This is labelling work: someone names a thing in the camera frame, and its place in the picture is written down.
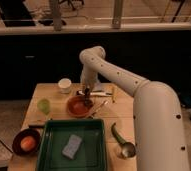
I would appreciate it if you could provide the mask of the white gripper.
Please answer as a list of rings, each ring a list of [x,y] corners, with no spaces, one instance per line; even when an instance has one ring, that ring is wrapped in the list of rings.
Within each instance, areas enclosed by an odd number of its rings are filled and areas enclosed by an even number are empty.
[[[80,83],[83,90],[85,90],[86,88],[93,90],[98,82],[98,74],[96,72],[92,70],[82,70]]]

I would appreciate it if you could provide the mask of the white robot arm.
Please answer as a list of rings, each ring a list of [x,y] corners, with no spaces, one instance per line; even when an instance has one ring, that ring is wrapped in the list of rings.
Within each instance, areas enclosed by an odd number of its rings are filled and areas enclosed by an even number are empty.
[[[105,60],[101,46],[79,54],[81,84],[92,89],[102,75],[133,98],[137,171],[190,171],[181,106],[167,84],[150,81]]]

